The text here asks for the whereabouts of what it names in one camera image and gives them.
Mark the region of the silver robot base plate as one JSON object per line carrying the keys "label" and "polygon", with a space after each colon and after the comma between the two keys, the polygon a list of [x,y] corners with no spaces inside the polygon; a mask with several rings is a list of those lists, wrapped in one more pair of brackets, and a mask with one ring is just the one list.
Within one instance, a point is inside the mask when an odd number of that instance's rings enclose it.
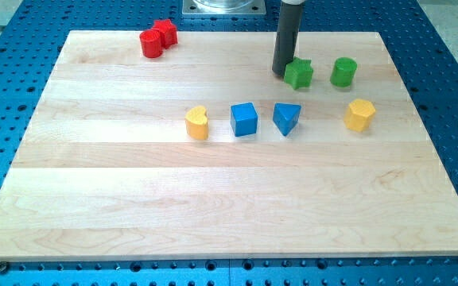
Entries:
{"label": "silver robot base plate", "polygon": [[264,15],[264,0],[183,0],[183,15]]}

